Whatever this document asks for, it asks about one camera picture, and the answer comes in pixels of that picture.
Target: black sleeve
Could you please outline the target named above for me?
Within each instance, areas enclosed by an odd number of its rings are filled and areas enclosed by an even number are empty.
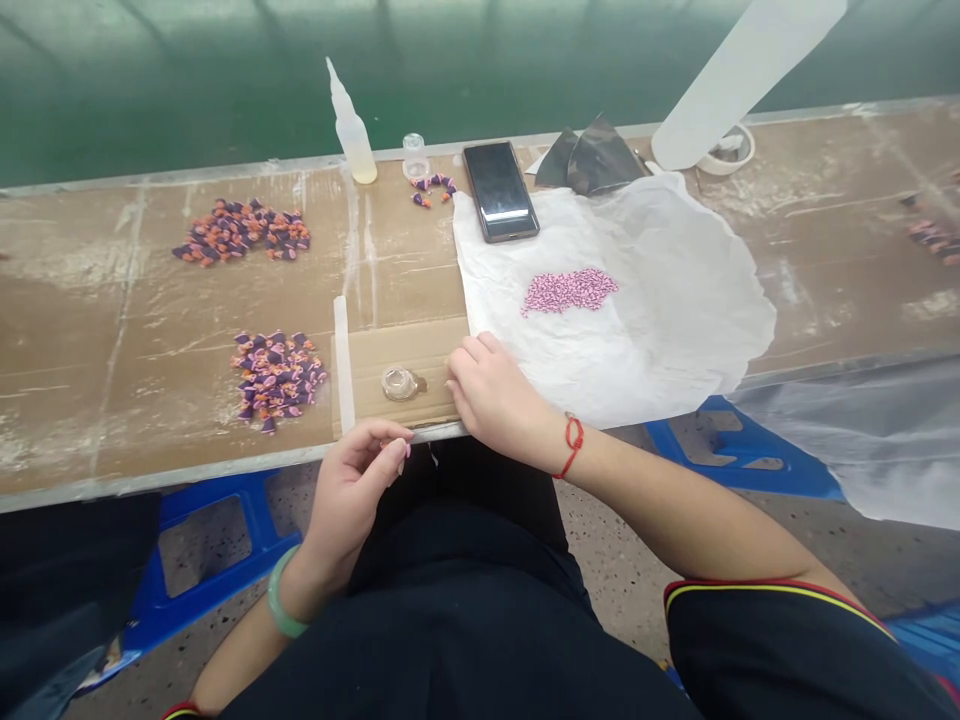
[[[794,582],[667,588],[673,662],[708,720],[958,720],[953,698],[883,625]]]

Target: glue bottle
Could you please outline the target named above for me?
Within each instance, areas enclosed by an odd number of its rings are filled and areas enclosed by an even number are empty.
[[[847,0],[754,0],[653,134],[657,163],[696,165],[846,10]]]
[[[337,77],[333,63],[327,58],[327,70],[330,71],[330,97],[333,111],[337,115],[337,137],[340,147],[347,158],[347,165],[353,179],[361,185],[368,185],[377,179],[377,164],[373,161],[367,126],[353,109],[353,101],[347,95],[347,89]]]

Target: bottle nozzle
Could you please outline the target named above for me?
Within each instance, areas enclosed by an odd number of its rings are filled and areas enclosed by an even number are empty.
[[[348,115],[356,115],[357,111],[353,109],[353,101],[347,94],[347,89],[337,77],[337,71],[333,69],[333,63],[327,58],[327,70],[330,71],[330,99],[333,100],[333,111],[338,118]]]

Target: red trim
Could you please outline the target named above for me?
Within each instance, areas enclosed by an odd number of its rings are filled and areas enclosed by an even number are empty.
[[[163,717],[160,718],[160,720],[166,720],[168,717],[170,717],[174,713],[183,712],[184,710],[190,710],[196,713],[197,717],[201,717],[200,710],[199,708],[197,708],[196,705],[194,705],[192,702],[183,702],[183,703],[180,703],[179,705],[174,705],[172,708],[167,710],[163,714]]]
[[[947,691],[947,695],[953,698],[957,707],[960,707],[960,691],[957,690],[957,686],[941,675],[934,675],[934,677],[943,685],[943,688]]]
[[[667,585],[666,589],[663,591],[663,604],[667,604],[667,598],[670,597],[674,590],[687,585],[781,585],[783,587],[803,588],[804,590],[810,590],[812,592],[820,593],[821,595],[827,595],[828,597],[832,597],[834,600],[839,600],[842,603],[846,603],[855,610],[862,612],[880,627],[884,629],[887,628],[886,625],[877,619],[876,615],[862,605],[858,605],[849,598],[846,598],[840,593],[834,592],[833,590],[828,590],[825,587],[812,585],[811,583],[805,583],[800,580],[678,580],[677,582],[672,582]]]

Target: hand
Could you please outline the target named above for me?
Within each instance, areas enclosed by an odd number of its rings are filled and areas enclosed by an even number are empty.
[[[465,337],[447,360],[460,419],[477,440],[527,465],[558,473],[570,455],[566,418],[544,400],[491,333]]]
[[[317,476],[310,528],[294,558],[314,574],[314,584],[335,592],[349,582],[380,497],[403,472],[412,439],[413,432],[395,422],[364,420],[327,452]]]

